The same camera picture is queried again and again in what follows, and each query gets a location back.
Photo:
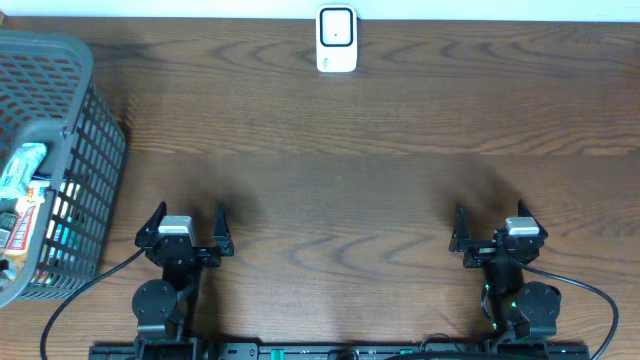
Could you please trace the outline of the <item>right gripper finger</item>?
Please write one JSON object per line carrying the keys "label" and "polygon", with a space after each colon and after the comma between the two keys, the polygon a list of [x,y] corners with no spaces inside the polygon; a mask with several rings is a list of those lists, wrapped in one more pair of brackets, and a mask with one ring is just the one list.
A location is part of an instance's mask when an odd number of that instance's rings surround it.
{"label": "right gripper finger", "polygon": [[466,213],[461,205],[456,207],[455,223],[451,236],[449,251],[465,252],[472,244],[471,233]]}
{"label": "right gripper finger", "polygon": [[548,236],[548,232],[535,219],[523,200],[518,201],[517,210],[516,234],[518,236],[539,236],[542,238]]}

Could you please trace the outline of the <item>yellow snack chip bag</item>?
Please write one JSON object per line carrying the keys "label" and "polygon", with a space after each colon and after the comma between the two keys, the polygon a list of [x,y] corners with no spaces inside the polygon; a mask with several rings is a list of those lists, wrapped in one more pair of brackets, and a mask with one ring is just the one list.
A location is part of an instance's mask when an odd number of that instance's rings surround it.
{"label": "yellow snack chip bag", "polygon": [[13,214],[19,217],[5,248],[1,248],[1,260],[8,262],[8,271],[16,276],[24,267],[34,233],[40,207],[46,201],[49,180],[32,180],[27,194],[15,203]]}

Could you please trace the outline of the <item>dark green round-label packet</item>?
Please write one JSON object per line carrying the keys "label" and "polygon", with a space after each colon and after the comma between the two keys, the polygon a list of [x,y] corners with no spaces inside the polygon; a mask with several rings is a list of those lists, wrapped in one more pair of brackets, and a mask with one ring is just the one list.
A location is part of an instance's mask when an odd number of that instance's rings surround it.
{"label": "dark green round-label packet", "polygon": [[0,247],[1,248],[5,248],[7,246],[18,219],[19,217],[13,213],[4,212],[0,214]]}

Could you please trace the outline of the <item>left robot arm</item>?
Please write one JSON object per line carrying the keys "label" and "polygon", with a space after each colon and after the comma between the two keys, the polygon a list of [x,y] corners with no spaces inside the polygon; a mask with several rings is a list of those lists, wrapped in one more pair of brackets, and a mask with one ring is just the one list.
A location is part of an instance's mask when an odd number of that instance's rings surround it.
{"label": "left robot arm", "polygon": [[192,325],[202,272],[235,252],[224,206],[218,208],[212,239],[212,246],[196,246],[193,219],[169,215],[164,202],[137,232],[135,245],[162,269],[162,277],[142,284],[132,299],[136,359],[219,357],[219,346],[195,335]]}

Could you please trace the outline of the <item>light green wipes packet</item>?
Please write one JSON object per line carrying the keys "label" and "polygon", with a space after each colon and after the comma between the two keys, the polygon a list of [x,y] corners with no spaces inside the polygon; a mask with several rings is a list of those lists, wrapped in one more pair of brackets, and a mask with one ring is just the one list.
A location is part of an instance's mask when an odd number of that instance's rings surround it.
{"label": "light green wipes packet", "polygon": [[23,143],[12,155],[1,175],[1,198],[25,196],[36,170],[47,154],[44,143]]}

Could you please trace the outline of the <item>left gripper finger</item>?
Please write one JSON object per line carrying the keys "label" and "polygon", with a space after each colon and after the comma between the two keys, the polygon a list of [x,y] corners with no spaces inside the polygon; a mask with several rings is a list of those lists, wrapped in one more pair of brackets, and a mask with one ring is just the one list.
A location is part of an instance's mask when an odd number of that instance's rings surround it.
{"label": "left gripper finger", "polygon": [[153,215],[136,233],[134,244],[137,247],[151,247],[157,242],[159,227],[166,214],[167,205],[164,201],[161,201]]}
{"label": "left gripper finger", "polygon": [[227,224],[225,205],[223,203],[218,207],[212,238],[215,241],[220,256],[234,255],[234,242]]}

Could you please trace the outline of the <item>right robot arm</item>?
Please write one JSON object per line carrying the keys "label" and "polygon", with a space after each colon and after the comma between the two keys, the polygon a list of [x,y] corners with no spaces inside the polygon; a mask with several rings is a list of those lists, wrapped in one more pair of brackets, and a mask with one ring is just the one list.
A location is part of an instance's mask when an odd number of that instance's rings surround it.
{"label": "right robot arm", "polygon": [[540,255],[548,237],[525,203],[505,220],[489,240],[474,240],[465,211],[456,209],[449,250],[463,255],[463,266],[483,270],[485,284],[481,308],[495,325],[482,341],[487,352],[511,352],[518,346],[546,350],[546,340],[557,332],[561,293],[542,282],[527,282],[523,270]]}

